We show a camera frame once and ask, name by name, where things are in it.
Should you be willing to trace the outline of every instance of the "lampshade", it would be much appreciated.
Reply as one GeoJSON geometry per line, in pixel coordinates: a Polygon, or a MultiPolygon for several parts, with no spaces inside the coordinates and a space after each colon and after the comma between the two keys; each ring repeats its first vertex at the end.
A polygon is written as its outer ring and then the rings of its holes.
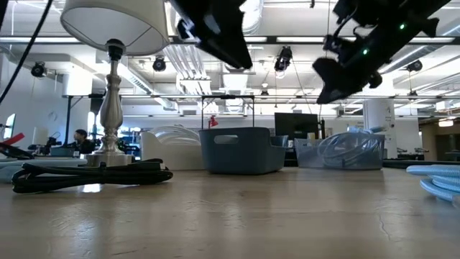
{"type": "Polygon", "coordinates": [[[60,21],[98,50],[110,39],[122,41],[126,55],[151,55],[169,44],[163,0],[67,0],[60,21]]]}

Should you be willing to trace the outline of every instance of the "table surface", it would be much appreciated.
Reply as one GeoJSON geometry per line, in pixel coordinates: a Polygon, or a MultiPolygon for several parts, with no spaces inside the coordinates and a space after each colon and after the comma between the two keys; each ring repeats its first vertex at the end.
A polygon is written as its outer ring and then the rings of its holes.
{"type": "Polygon", "coordinates": [[[460,258],[460,210],[405,171],[176,172],[156,186],[0,187],[0,258],[460,258]]]}

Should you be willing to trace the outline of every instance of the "blue hose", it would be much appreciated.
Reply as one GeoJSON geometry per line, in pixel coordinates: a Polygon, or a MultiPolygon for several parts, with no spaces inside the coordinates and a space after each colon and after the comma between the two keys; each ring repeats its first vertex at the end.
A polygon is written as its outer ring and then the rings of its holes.
{"type": "Polygon", "coordinates": [[[460,199],[460,165],[412,165],[407,172],[429,176],[420,180],[420,186],[430,194],[446,201],[460,199]]]}

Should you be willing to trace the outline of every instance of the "security camera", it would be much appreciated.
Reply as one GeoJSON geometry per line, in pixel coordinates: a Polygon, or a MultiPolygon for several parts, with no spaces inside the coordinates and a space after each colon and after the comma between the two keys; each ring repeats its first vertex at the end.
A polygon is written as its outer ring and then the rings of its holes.
{"type": "Polygon", "coordinates": [[[44,78],[48,73],[48,70],[45,68],[45,62],[35,62],[30,73],[36,78],[44,78]]]}
{"type": "Polygon", "coordinates": [[[406,70],[408,70],[409,72],[412,72],[412,71],[418,72],[418,71],[421,71],[422,68],[423,68],[422,62],[420,60],[417,60],[414,63],[409,64],[406,70]]]}
{"type": "Polygon", "coordinates": [[[165,57],[156,56],[153,62],[153,70],[157,72],[163,72],[166,69],[165,57]]]}
{"type": "Polygon", "coordinates": [[[275,71],[283,72],[288,69],[290,61],[293,58],[293,52],[289,46],[284,46],[275,63],[275,71]]]}

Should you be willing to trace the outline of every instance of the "computer monitor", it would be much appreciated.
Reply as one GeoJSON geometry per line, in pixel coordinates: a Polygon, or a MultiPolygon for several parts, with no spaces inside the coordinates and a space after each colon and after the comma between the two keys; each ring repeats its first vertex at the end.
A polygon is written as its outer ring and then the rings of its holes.
{"type": "Polygon", "coordinates": [[[315,133],[319,138],[317,114],[275,113],[275,134],[287,135],[289,140],[308,138],[308,133],[315,133]]]}

